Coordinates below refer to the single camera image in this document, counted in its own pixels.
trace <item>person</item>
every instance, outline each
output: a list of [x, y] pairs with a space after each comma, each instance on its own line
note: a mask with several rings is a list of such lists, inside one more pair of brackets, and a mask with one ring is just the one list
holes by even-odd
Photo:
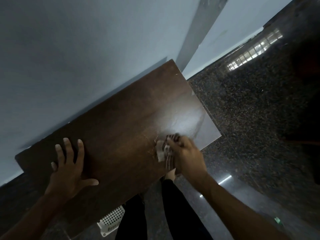
[[[171, 140], [168, 143], [174, 150], [177, 169], [208, 201], [235, 240], [289, 239], [261, 215], [228, 193], [207, 173], [202, 153], [192, 140], [182, 136], [178, 143]], [[54, 172], [44, 195], [0, 240], [39, 239], [49, 222], [69, 199], [86, 186], [98, 185], [96, 179], [81, 179], [85, 155], [82, 141], [78, 140], [75, 163], [74, 152], [67, 138], [64, 138], [64, 144], [66, 157], [62, 147], [55, 146], [58, 166], [51, 164]], [[174, 185], [174, 178], [175, 170], [172, 170], [162, 181], [163, 207], [173, 239], [212, 239], [182, 192]], [[139, 195], [126, 202], [125, 214], [115, 238], [129, 239], [133, 234], [136, 239], [147, 239], [144, 204]]]

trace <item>forearm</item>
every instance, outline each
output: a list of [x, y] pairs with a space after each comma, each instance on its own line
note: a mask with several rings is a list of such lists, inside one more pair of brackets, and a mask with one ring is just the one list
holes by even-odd
[[289, 239], [261, 215], [243, 204], [209, 175], [195, 188], [206, 198], [234, 239]]
[[39, 239], [50, 221], [62, 209], [65, 200], [56, 195], [44, 195], [29, 212], [0, 240]]

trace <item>floor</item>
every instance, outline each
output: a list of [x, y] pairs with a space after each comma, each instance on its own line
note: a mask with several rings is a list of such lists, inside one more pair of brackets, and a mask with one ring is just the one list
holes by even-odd
[[[320, 0], [294, 0], [242, 48], [189, 80], [222, 136], [202, 150], [208, 172], [235, 197], [262, 214], [293, 239], [320, 239], [320, 186], [309, 156], [300, 145], [280, 138], [300, 124], [299, 116], [319, 91], [295, 76], [291, 55], [299, 44], [320, 35]], [[273, 32], [266, 51], [242, 66], [229, 66]], [[232, 239], [218, 216], [183, 178], [184, 193], [214, 239]], [[26, 175], [0, 188], [0, 235], [39, 197]], [[149, 239], [172, 239], [163, 211], [160, 183], [145, 195]], [[75, 239], [102, 238], [96, 224]], [[42, 239], [68, 239], [53, 221]]]

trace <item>white plastic basket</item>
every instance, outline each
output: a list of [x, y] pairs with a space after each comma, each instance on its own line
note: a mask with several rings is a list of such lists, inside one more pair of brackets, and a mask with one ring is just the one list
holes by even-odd
[[102, 237], [108, 236], [111, 232], [119, 227], [124, 214], [125, 209], [120, 206], [114, 211], [110, 212], [108, 215], [102, 218], [100, 222], [97, 223], [100, 228]]

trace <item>black trouser leg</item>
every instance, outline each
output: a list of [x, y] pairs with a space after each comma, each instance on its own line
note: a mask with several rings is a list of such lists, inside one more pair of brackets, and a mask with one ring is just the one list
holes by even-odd
[[170, 233], [177, 239], [212, 239], [188, 201], [170, 179], [162, 182], [162, 200]]
[[124, 210], [115, 240], [147, 240], [147, 221], [142, 199], [138, 195], [134, 196], [126, 202]]

